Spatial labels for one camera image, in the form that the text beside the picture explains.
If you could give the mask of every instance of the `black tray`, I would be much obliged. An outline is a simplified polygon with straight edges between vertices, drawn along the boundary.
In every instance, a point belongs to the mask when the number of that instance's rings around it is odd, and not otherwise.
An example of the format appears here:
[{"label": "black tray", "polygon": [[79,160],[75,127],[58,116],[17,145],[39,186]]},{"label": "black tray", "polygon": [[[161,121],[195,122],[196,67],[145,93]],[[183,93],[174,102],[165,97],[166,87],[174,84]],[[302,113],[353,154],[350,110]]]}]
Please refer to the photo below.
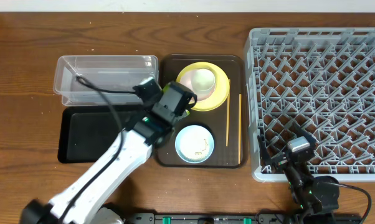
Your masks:
[{"label": "black tray", "polygon": [[[140,105],[115,106],[124,125]],[[61,163],[95,162],[107,151],[118,130],[107,106],[73,106],[63,112],[57,158]]]},{"label": "black tray", "polygon": [[[227,100],[218,108],[211,111],[193,111],[187,117],[175,125],[174,135],[167,145],[155,151],[156,160],[163,166],[170,167],[211,167],[211,168],[238,168],[243,165],[248,156],[247,119],[244,63],[234,55],[186,55],[172,54],[161,62],[159,82],[162,87],[170,81],[174,81],[180,71],[195,62],[210,62],[225,71],[230,79],[230,105],[229,105],[229,142],[226,146],[226,119]],[[239,153],[239,95],[241,95],[241,135]],[[199,124],[205,126],[215,140],[214,151],[211,156],[199,164],[190,164],[183,161],[175,150],[175,138],[182,128]]]}]

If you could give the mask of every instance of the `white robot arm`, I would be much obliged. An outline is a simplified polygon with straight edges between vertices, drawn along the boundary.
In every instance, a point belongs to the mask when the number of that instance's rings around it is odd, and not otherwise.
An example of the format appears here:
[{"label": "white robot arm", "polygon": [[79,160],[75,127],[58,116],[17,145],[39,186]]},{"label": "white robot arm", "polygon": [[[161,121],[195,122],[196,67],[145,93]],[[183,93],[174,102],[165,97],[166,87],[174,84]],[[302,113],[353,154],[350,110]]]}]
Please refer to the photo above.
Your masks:
[{"label": "white robot arm", "polygon": [[[89,224],[125,178],[147,161],[152,145],[167,141],[175,123],[194,106],[189,104],[190,100],[197,101],[191,90],[175,82],[161,90],[155,80],[150,79],[133,89],[142,99],[144,109],[130,118],[107,152],[79,180],[47,205],[31,201],[23,209],[19,223]],[[117,119],[114,108],[110,109]]]},{"label": "white robot arm", "polygon": [[[134,130],[123,131],[123,138],[125,141],[117,159],[83,191],[75,205],[65,216],[64,223],[90,223],[98,209],[114,190],[132,171],[145,163],[150,157],[152,146],[145,143],[146,139],[142,135]],[[75,194],[112,158],[119,145],[120,135],[107,152],[83,176],[49,201],[53,205],[51,214],[60,218]]]}]

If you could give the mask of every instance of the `brown tray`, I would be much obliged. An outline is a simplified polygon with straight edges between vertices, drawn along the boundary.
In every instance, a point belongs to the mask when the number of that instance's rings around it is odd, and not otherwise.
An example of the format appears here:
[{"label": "brown tray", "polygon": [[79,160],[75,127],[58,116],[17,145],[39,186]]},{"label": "brown tray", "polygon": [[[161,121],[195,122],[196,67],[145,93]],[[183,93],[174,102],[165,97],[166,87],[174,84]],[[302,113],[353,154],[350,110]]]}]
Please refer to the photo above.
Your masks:
[{"label": "brown tray", "polygon": [[[180,71],[195,62],[209,62],[217,65],[230,80],[230,97],[220,107],[212,111],[194,111],[175,126],[174,135],[167,145],[155,152],[156,160],[169,167],[210,167],[238,168],[247,161],[247,93],[244,82],[244,63],[234,55],[186,55],[172,54],[165,57],[160,64],[159,83],[161,87],[175,81]],[[227,139],[227,110],[229,102],[229,134]],[[175,138],[182,128],[199,124],[206,127],[215,140],[211,156],[199,164],[183,161],[175,150]]]}]

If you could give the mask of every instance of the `clear plastic container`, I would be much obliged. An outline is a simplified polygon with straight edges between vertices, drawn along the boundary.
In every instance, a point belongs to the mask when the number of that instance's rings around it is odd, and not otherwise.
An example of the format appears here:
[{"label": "clear plastic container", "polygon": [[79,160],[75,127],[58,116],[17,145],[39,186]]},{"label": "clear plastic container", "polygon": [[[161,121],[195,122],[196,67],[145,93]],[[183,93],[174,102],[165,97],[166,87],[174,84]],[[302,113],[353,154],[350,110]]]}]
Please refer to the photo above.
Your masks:
[{"label": "clear plastic container", "polygon": [[[132,91],[144,79],[158,80],[158,59],[154,55],[74,55],[57,61],[53,89],[62,95],[65,106],[105,105],[99,94],[79,84],[83,75],[97,87],[106,90]],[[105,93],[114,104],[141,103],[134,94]]]}]

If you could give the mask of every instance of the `dish rack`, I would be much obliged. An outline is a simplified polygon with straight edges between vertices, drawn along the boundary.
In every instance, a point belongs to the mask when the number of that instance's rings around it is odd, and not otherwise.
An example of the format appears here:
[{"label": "dish rack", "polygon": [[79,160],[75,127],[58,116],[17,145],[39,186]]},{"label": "dish rack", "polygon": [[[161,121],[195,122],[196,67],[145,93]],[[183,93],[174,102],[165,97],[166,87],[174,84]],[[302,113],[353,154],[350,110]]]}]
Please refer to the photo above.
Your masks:
[{"label": "dish rack", "polygon": [[293,122],[318,146],[312,174],[375,181],[375,28],[258,28],[245,47],[252,176],[287,181],[262,166],[284,150]]}]

